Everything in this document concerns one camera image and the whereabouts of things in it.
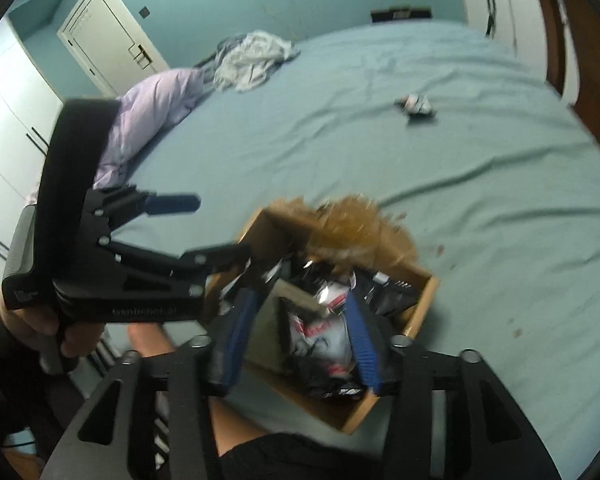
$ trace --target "bed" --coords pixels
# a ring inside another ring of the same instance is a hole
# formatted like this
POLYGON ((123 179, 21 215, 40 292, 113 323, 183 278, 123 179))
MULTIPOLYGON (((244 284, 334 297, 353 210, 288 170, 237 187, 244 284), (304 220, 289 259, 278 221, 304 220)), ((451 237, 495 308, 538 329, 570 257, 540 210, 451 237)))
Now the bed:
MULTIPOLYGON (((262 87, 210 95, 134 171, 141 189, 199 193, 200 211, 116 236, 179 254, 233 239, 278 197, 363 193, 405 213, 442 279, 419 341, 479 350, 577 478, 600 450, 600 148, 553 88, 463 25, 370 25, 300 48, 262 87), (436 119, 410 123, 393 104, 408 93, 436 119)), ((183 342, 199 328, 168 330, 183 342)), ((352 437, 247 373, 230 401, 271 430, 382 449, 388 399, 352 437)))

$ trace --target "white cloth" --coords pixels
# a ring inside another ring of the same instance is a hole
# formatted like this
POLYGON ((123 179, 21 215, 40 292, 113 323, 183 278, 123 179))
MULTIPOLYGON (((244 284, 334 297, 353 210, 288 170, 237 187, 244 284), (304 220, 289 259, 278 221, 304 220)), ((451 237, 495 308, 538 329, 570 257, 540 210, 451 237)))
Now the white cloth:
POLYGON ((214 75, 214 86, 224 90, 235 86, 238 92, 263 84, 279 64, 300 51, 282 38, 256 30, 228 52, 214 75))

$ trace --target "cardboard box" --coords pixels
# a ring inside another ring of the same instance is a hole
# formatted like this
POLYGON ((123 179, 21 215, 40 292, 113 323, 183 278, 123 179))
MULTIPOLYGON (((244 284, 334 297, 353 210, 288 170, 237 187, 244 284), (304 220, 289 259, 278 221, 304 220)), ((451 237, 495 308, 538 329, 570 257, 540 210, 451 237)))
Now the cardboard box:
MULTIPOLYGON (((315 230, 324 228, 324 219, 319 214, 314 214, 315 212, 312 213, 310 210, 292 211, 287 205, 288 203, 274 203, 261 209, 251 218, 239 237, 239 240, 246 241, 251 245, 256 260, 278 261, 294 248, 304 248, 311 234, 315 230)), ((439 280, 430 272, 402 257, 404 250, 400 254, 396 253, 395 248, 400 245, 400 240, 395 240, 394 235, 403 237, 407 237, 407 235, 404 232, 390 232, 392 229, 390 226, 384 232, 383 229, 386 226, 381 225, 378 228, 379 242, 378 246, 374 248, 372 267, 392 278, 411 283, 422 291, 418 303, 403 312, 400 319, 396 320, 396 323, 401 325, 403 334, 415 338, 432 303, 439 280)), ((405 243, 404 245, 406 250, 409 250, 409 244, 405 243)), ((360 264, 369 266, 368 254, 361 258, 367 259, 360 261, 360 264)), ((209 321, 218 314, 220 290, 234 277, 234 274, 225 273, 214 278, 207 289, 203 321, 209 321)), ((302 384, 293 377, 279 375, 248 362, 245 362, 244 367, 264 380, 286 399, 347 434, 356 430, 378 400, 371 392, 367 392, 363 399, 358 401, 312 399, 304 395, 302 384)))

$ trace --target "metal bolt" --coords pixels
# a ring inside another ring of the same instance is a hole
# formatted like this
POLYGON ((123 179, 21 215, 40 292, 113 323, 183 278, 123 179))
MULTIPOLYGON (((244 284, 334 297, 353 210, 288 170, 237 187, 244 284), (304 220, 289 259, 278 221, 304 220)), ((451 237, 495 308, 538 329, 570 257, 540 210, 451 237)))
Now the metal bolt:
POLYGON ((189 287, 189 295, 192 298, 199 298, 200 296, 202 296, 202 293, 205 291, 204 288, 202 288, 199 285, 191 285, 189 287))
POLYGON ((468 363, 479 363, 482 361, 482 356, 475 350, 463 350, 460 352, 460 358, 468 363))
POLYGON ((211 337, 207 334, 200 334, 189 341, 189 346, 192 348, 204 348, 211 344, 211 337))
POLYGON ((392 336, 391 344, 398 348, 407 348, 413 344, 413 339, 403 334, 397 334, 392 336))
POLYGON ((126 352, 125 355, 122 357, 122 364, 132 365, 134 363, 137 363, 140 359, 141 357, 138 352, 130 350, 129 352, 126 352))

